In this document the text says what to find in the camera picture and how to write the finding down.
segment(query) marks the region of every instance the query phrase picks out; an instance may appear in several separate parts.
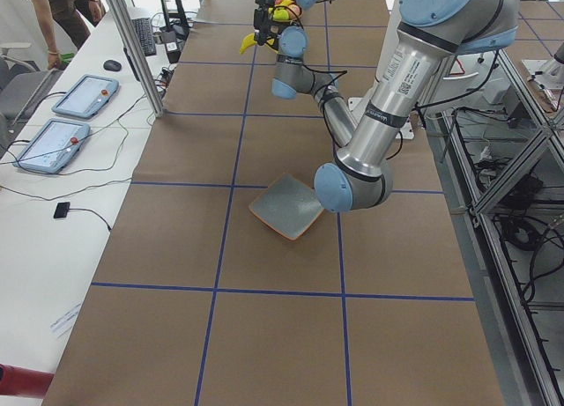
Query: industrial robot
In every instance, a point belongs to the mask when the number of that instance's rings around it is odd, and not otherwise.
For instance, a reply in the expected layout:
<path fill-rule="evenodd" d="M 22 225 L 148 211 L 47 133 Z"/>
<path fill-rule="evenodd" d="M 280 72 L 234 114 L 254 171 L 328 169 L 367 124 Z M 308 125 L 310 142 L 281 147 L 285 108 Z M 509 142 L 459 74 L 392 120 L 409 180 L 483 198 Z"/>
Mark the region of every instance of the industrial robot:
<path fill-rule="evenodd" d="M 305 11 L 335 0 L 295 1 Z M 303 27 L 273 23 L 275 0 L 255 2 L 255 40 L 263 45 L 274 38 L 278 50 L 272 93 L 287 100 L 311 95 L 338 146 L 334 162 L 322 165 L 314 179 L 315 195 L 333 212 L 371 208 L 388 198 L 392 173 L 386 152 L 440 62 L 507 47 L 516 37 L 519 10 L 519 0 L 399 0 L 399 43 L 357 121 L 337 89 L 338 76 L 304 64 Z"/>

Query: brown pants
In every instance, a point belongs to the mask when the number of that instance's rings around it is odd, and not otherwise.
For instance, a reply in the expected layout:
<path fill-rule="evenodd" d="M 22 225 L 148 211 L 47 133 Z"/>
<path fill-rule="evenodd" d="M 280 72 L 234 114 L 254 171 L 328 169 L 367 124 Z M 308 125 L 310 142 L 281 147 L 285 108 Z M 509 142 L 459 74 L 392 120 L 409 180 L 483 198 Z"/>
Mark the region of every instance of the brown pants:
<path fill-rule="evenodd" d="M 78 49 L 82 47 L 88 36 L 90 36 L 90 31 L 78 12 L 80 11 L 94 26 L 98 24 L 93 20 L 89 3 L 88 0 L 49 0 L 53 19 L 70 36 L 72 43 Z M 106 11 L 101 3 L 100 8 L 103 17 Z"/>

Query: person's hand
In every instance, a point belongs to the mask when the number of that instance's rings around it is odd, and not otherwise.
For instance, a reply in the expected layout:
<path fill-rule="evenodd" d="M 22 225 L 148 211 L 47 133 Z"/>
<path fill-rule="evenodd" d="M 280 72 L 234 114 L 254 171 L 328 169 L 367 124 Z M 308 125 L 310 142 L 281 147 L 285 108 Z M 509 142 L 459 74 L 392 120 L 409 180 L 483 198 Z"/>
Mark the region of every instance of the person's hand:
<path fill-rule="evenodd" d="M 100 8 L 99 2 L 90 0 L 88 7 L 90 8 L 90 13 L 92 14 L 92 20 L 94 21 L 94 23 L 98 23 L 100 20 L 102 20 L 102 10 Z"/>
<path fill-rule="evenodd" d="M 63 63 L 63 60 L 61 59 L 61 55 L 58 52 L 56 54 L 49 52 L 48 54 L 49 57 L 47 60 L 47 70 L 51 70 L 53 68 L 60 69 L 61 64 Z"/>

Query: white table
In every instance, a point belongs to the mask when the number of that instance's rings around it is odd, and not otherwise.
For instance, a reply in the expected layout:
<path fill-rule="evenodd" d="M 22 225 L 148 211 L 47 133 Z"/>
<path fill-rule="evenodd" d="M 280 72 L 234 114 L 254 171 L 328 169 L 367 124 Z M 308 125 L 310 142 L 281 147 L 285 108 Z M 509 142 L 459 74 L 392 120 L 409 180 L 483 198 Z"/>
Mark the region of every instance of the white table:
<path fill-rule="evenodd" d="M 146 11 L 133 9 L 131 17 L 150 17 Z M 127 110 L 143 95 L 141 84 L 122 51 L 111 14 L 97 26 L 51 92 L 67 91 L 84 74 L 116 78 L 120 88 L 114 98 L 89 121 L 92 130 L 103 128 Z M 162 46 L 158 54 L 147 57 L 157 77 L 168 66 Z M 105 71 L 102 64 L 115 59 L 122 70 Z M 33 137 L 53 116 L 51 107 L 57 97 L 45 100 L 18 139 Z M 41 176 L 22 172 L 12 165 L 0 166 L 0 185 L 25 193 L 54 197 L 90 185 L 131 177 L 149 133 L 152 110 L 143 99 L 122 119 L 129 136 L 115 166 L 106 172 L 83 172 L 69 176 Z M 77 157 L 63 170 L 105 168 L 114 160 L 125 131 L 114 124 L 90 138 Z M 19 152 L 21 147 L 11 150 Z M 12 158 L 6 154 L 2 162 Z M 88 208 L 100 213 L 111 225 L 115 222 L 129 183 L 87 190 L 63 200 L 71 208 Z M 108 241 L 104 223 L 90 212 L 70 212 L 66 219 L 54 220 L 60 201 L 39 201 L 0 189 L 0 363 L 53 373 L 63 354 L 70 331 L 56 337 L 50 325 L 82 302 L 100 256 Z M 40 400 L 0 396 L 0 406 L 28 406 Z"/>

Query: keyboard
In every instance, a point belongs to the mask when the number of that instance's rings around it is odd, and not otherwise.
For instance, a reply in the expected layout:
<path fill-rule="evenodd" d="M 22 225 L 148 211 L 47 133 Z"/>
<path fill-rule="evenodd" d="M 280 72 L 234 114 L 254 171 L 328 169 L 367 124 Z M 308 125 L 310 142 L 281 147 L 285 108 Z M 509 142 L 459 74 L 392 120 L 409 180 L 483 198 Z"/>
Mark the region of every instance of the keyboard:
<path fill-rule="evenodd" d="M 131 24 L 137 33 L 139 42 L 141 42 L 141 48 L 145 56 L 151 56 L 157 54 L 157 47 L 155 47 L 155 40 L 152 38 L 152 26 L 150 18 L 134 18 L 131 20 Z"/>

